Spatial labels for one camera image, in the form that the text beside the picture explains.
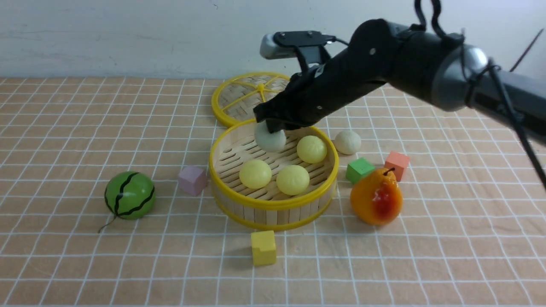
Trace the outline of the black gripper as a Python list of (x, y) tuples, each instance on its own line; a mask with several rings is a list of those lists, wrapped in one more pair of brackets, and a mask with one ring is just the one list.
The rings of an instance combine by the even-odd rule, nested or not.
[(316, 124), (384, 84), (384, 59), (375, 47), (347, 48), (326, 64), (290, 81), (284, 91), (254, 108), (270, 134)]

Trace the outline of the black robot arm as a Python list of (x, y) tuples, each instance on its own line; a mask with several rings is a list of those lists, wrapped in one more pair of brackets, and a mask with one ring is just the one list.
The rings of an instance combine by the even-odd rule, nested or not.
[(451, 47), (432, 33), (372, 19), (357, 27), (343, 51), (293, 75), (284, 91), (253, 112), (272, 133), (298, 130), (390, 84), (443, 111), (470, 107), (511, 127), (487, 64), (478, 47)]

